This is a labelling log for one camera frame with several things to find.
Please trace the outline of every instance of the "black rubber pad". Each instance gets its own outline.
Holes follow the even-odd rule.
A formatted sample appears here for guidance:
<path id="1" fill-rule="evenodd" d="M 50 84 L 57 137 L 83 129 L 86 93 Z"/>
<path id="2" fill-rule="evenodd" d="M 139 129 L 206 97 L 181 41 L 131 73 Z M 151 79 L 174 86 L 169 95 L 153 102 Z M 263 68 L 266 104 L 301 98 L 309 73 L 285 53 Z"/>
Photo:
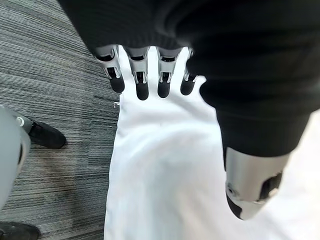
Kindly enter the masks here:
<path id="1" fill-rule="evenodd" d="M 193 81 L 185 81 L 183 79 L 182 82 L 181 82 L 180 92 L 183 95 L 187 96 L 192 92 L 192 90 L 194 89 L 194 86 L 195 86 L 195 82 L 193 82 Z"/>
<path id="2" fill-rule="evenodd" d="M 115 91 L 116 93 L 120 94 L 125 90 L 125 82 L 122 76 L 120 76 L 120 78 L 113 77 L 112 79 L 110 79 L 110 84 L 113 91 Z"/>
<path id="3" fill-rule="evenodd" d="M 170 83 L 159 82 L 158 83 L 158 95 L 160 98 L 164 99 L 169 95 L 170 92 Z"/>
<path id="4" fill-rule="evenodd" d="M 228 205 L 229 205 L 231 211 L 233 212 L 233 214 L 234 214 L 238 219 L 241 219 L 240 215 L 241 215 L 241 212 L 242 212 L 242 208 L 239 207 L 238 205 L 236 205 L 236 204 L 228 197 L 227 194 L 226 194 L 226 200 L 227 200 Z"/>
<path id="5" fill-rule="evenodd" d="M 135 85 L 135 89 L 138 99 L 144 101 L 149 97 L 148 83 L 138 83 Z"/>

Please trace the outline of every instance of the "white towel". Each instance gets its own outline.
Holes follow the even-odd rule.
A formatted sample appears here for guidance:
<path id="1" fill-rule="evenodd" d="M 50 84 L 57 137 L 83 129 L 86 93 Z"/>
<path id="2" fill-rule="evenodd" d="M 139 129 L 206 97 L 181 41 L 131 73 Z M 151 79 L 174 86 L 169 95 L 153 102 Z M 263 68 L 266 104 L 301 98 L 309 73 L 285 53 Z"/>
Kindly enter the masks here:
<path id="1" fill-rule="evenodd" d="M 149 98 L 140 101 L 120 48 L 125 91 L 110 166 L 105 240 L 320 240 L 320 114 L 309 124 L 280 191 L 241 221 L 225 194 L 215 110 L 199 94 L 180 93 L 188 51 L 177 61 L 166 99 L 157 95 L 158 63 L 149 51 Z"/>

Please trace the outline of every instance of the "gray carpet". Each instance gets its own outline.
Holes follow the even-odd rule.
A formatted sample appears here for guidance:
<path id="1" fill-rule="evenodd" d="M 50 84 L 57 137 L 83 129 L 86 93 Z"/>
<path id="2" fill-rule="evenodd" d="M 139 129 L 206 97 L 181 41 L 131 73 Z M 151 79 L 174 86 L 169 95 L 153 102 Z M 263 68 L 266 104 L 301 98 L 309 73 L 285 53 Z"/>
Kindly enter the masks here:
<path id="1" fill-rule="evenodd" d="M 0 221 L 34 224 L 45 240 L 103 239 L 118 99 L 55 0 L 0 0 L 0 104 L 68 141 L 32 146 Z"/>

